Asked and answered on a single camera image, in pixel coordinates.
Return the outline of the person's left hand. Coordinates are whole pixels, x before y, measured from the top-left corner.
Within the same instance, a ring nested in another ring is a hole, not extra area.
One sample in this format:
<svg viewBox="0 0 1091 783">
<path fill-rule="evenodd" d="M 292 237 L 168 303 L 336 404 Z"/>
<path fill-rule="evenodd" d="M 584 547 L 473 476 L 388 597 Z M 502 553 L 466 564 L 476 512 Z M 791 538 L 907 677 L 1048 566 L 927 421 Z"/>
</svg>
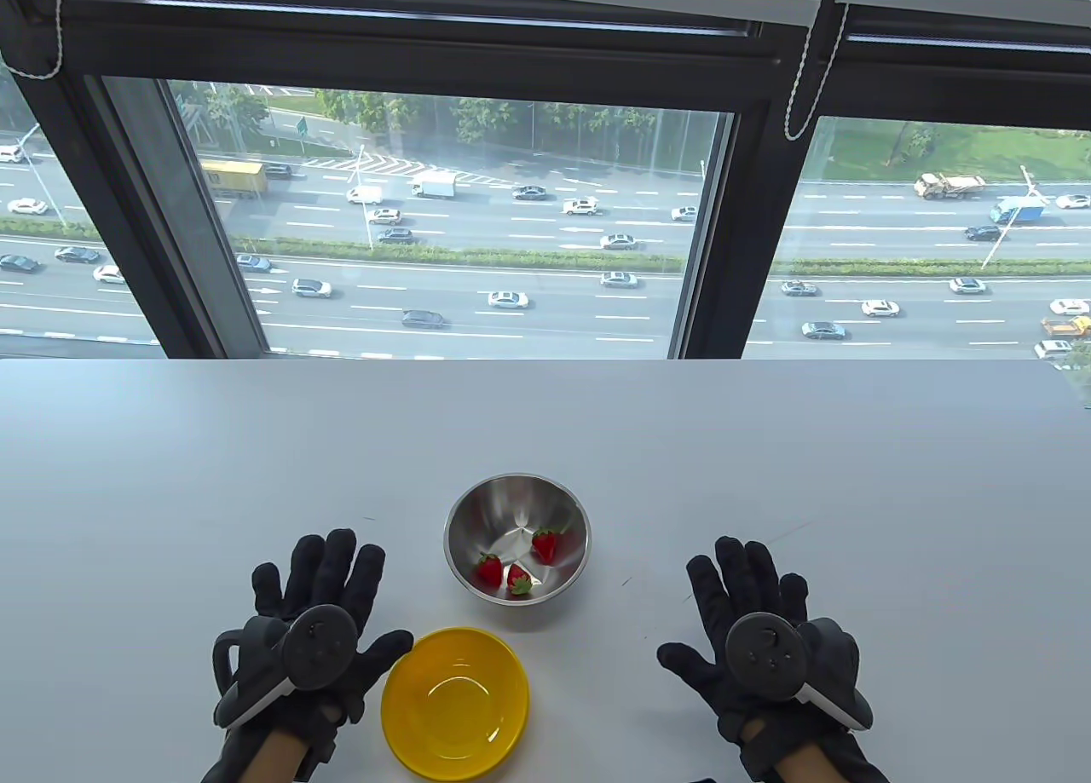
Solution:
<svg viewBox="0 0 1091 783">
<path fill-rule="evenodd" d="M 361 721 L 367 692 L 413 649 L 406 630 L 359 647 L 384 564 L 383 549 L 339 527 L 300 538 L 287 578 L 257 565 L 256 614 L 213 646 L 223 744 L 206 782 L 308 782 L 328 763 L 339 728 Z"/>
</svg>

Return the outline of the person's right hand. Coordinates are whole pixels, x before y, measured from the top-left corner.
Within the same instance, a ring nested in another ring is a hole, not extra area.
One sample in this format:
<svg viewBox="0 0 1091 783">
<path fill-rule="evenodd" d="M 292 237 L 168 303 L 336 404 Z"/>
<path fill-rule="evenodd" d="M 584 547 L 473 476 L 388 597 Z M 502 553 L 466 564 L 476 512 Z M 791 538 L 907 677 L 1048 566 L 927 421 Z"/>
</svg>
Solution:
<svg viewBox="0 0 1091 783">
<path fill-rule="evenodd" d="M 779 575 L 764 543 L 726 535 L 686 573 L 714 659 L 681 642 L 657 659 L 712 709 L 750 779 L 885 782 L 858 744 L 874 716 L 858 691 L 856 639 L 811 619 L 806 580 Z"/>
</svg>

